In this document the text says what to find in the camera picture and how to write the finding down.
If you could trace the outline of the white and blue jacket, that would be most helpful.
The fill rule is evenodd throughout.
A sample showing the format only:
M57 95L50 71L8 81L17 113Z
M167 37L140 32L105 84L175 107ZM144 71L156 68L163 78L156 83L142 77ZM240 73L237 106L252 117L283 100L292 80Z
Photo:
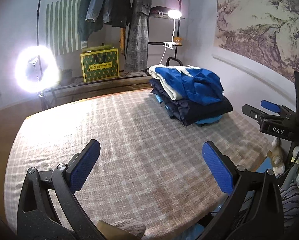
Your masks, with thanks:
M207 69L158 64L149 67L148 73L173 101L186 99L207 106L223 100L220 78Z

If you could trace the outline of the black clothes rack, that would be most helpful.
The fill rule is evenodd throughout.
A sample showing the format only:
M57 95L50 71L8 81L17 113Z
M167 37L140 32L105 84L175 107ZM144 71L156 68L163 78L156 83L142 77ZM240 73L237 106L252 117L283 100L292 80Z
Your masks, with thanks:
M179 36L179 26L182 20L181 7L170 9L167 7L157 6L156 0L152 0L151 10L148 18L148 63L147 68L152 63L159 61L159 48L168 49L169 52L166 57L163 57L164 64L168 64L170 60L176 60L177 49L180 46L175 46L173 42L174 37ZM79 58L81 66L80 55L87 50L103 49L105 47L117 48L120 63L120 77L100 80L92 83L85 83L83 75L73 77L71 69L60 70L59 82L49 89L38 93L41 101L42 109L49 109L52 103L47 100L45 94L47 92L54 93L57 90L75 89L77 86L85 86L102 81L113 81L116 79L139 79L147 76L147 68L141 72L128 72L125 70L125 55L128 39L129 25L132 18L132 3L133 0L114 0L114 18L110 24L103 24L99 31L94 31L88 39L88 47L73 51ZM45 13L46 0L38 0L38 7L44 8L44 12L37 12L36 34L45 36Z

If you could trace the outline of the navy quilted jacket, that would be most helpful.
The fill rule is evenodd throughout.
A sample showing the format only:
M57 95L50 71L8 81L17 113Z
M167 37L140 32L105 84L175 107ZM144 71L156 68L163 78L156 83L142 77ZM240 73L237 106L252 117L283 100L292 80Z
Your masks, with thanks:
M160 96L176 119L184 126L189 126L202 119L223 116L233 110L232 104L226 97L223 97L221 102L203 106L186 99L171 100L159 80L150 79L149 83L152 86L151 93Z

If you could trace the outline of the plaid bed blanket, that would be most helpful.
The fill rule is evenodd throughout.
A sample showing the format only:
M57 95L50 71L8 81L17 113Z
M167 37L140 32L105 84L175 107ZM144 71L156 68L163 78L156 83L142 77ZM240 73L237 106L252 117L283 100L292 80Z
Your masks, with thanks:
M6 167L4 202L9 227L26 171L67 163L92 139L100 157L76 197L93 222L133 219L145 239L171 239L221 204L220 191L203 157L212 141L234 164L255 171L271 145L240 113L218 123L183 126L170 119L149 90L101 96L61 105L22 123Z

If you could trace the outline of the yellow green gift box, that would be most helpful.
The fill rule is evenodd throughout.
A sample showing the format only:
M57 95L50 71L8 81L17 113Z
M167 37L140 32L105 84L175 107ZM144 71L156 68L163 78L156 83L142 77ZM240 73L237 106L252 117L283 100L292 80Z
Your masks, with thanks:
M82 75L85 83L120 77L120 63L117 48L105 47L87 50L80 55Z

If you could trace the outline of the grey plaid coat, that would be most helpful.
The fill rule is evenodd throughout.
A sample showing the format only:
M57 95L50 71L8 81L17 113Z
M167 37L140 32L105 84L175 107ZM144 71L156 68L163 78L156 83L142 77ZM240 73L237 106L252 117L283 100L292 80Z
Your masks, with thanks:
M141 72L148 63L148 18L152 0L133 0L129 25L125 70Z

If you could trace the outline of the small teddy bear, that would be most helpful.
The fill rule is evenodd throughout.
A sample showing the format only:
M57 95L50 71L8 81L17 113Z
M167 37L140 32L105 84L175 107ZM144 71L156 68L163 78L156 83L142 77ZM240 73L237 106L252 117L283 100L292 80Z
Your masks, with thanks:
M175 46L182 46L182 38L181 37L174 37L173 42L175 43Z

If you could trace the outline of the dark green hanging jacket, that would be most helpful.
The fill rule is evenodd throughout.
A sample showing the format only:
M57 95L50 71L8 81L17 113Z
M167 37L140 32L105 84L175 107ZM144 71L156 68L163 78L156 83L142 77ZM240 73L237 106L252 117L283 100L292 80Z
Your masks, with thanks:
M78 33L81 48L88 47L89 36L103 27L104 0L81 0L78 10Z

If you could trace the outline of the denim jacket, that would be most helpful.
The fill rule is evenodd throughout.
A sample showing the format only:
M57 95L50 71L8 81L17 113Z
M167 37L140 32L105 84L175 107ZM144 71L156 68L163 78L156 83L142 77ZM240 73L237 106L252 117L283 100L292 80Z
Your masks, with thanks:
M85 20L89 23L103 20L104 24L110 24L114 18L114 0L90 0Z

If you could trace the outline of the landscape wall tapestry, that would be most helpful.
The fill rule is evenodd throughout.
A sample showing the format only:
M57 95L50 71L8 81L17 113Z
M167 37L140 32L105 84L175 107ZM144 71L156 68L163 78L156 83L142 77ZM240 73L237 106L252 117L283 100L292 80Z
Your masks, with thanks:
M217 0L214 45L293 81L299 72L299 0Z

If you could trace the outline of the green striped wall hanging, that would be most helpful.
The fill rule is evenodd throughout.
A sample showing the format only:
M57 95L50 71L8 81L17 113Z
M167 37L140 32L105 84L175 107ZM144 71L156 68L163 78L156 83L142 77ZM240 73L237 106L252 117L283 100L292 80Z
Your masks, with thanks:
M81 0L46 0L45 43L54 55L81 49L78 10Z

